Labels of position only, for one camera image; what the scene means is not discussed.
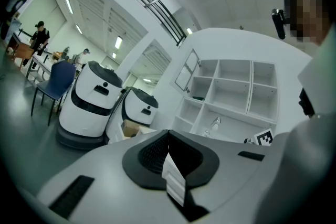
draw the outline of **cabinet door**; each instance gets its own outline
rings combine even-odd
[[[197,67],[199,58],[194,50],[189,54],[185,64],[183,65],[180,73],[178,74],[175,84],[185,92],[187,96],[187,91],[189,91],[187,85],[190,82],[191,77]]]

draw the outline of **floor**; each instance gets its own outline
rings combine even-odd
[[[58,116],[48,127],[51,100],[36,97],[30,117],[35,87],[26,80],[0,46],[0,156],[13,181],[36,195],[41,186],[85,152],[73,150],[55,139]]]

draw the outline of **black trousers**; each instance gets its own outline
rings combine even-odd
[[[43,50],[44,50],[44,48],[43,48],[42,50],[37,50],[38,47],[39,47],[39,46],[37,46],[37,48],[34,48],[34,53],[37,51],[37,55],[40,55],[40,56],[41,56],[41,55],[42,55],[42,52],[43,52]],[[26,64],[28,63],[28,61],[29,61],[28,59],[25,59],[25,60],[23,61],[23,65],[26,66]],[[36,63],[34,62],[32,68],[34,69],[35,67],[36,67]]]

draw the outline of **white robot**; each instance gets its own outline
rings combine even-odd
[[[122,124],[129,120],[150,127],[159,104],[144,91],[129,87],[119,97],[106,126],[106,142],[111,144],[123,140]]]
[[[104,144],[103,133],[121,91],[122,80],[89,62],[72,85],[59,117],[57,140],[70,147],[91,150]]]

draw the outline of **shelf compartment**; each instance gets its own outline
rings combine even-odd
[[[210,131],[214,139],[243,143],[246,138],[253,138],[255,134],[271,128],[274,131],[275,124],[237,113],[215,105],[206,104],[202,110],[200,121],[196,128],[196,134],[202,135],[209,129],[212,122],[220,117],[221,124],[217,131]]]
[[[202,104],[184,98],[180,107],[179,117],[193,124],[201,110]]]
[[[278,116],[277,88],[253,84],[248,115],[276,121]]]
[[[272,63],[253,62],[253,82],[276,87],[275,66]]]
[[[246,113],[249,82],[214,79],[209,103]]]
[[[180,117],[175,116],[172,129],[174,131],[190,132],[193,126],[186,122],[185,120],[180,119]]]
[[[212,78],[215,74],[217,63],[218,60],[202,60],[198,75]]]
[[[208,90],[210,88],[212,79],[204,78],[204,77],[193,77],[191,90],[189,96],[192,98],[193,96],[206,98]]]
[[[251,61],[220,60],[218,77],[250,82]]]

